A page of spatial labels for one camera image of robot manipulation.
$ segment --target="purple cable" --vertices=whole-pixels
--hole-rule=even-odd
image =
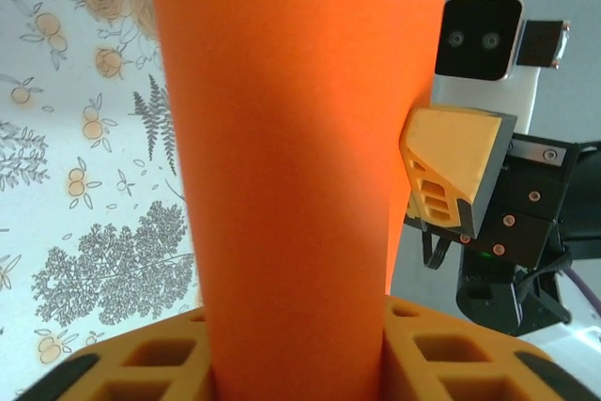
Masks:
[[[563,270],[563,273],[570,278],[575,286],[578,287],[580,292],[596,311],[597,316],[601,317],[601,300],[597,295],[594,294],[593,290],[587,285],[587,283],[584,282],[582,278],[578,276],[578,274],[571,268]]]

